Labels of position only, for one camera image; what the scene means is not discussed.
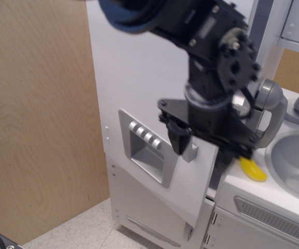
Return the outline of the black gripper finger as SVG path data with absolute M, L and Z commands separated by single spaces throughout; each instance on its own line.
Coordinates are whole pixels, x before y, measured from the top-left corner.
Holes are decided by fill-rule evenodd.
M 191 138 L 189 127 L 182 122 L 169 121 L 167 130 L 174 152 L 178 155 L 182 155 Z
M 235 158 L 238 158 L 238 154 L 227 149 L 219 148 L 215 160 L 215 168 L 226 169 Z

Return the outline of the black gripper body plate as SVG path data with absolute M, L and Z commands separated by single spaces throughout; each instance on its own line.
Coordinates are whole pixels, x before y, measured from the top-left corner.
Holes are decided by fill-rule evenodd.
M 206 110 L 186 100 L 161 99 L 158 101 L 160 122 L 178 121 L 189 127 L 191 136 L 198 137 L 222 149 L 251 158 L 257 136 L 236 118 L 229 105 L 219 110 Z

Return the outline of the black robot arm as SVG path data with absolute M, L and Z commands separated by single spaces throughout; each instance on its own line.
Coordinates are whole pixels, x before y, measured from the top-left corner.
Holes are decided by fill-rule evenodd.
M 256 49 L 244 16 L 224 1 L 100 1 L 108 22 L 130 34 L 151 32 L 183 49 L 189 57 L 184 100 L 162 99 L 160 122 L 173 150 L 181 155 L 191 137 L 217 145 L 235 158 L 252 157 L 260 137 L 245 124 L 248 114 L 232 107 L 258 77 Z

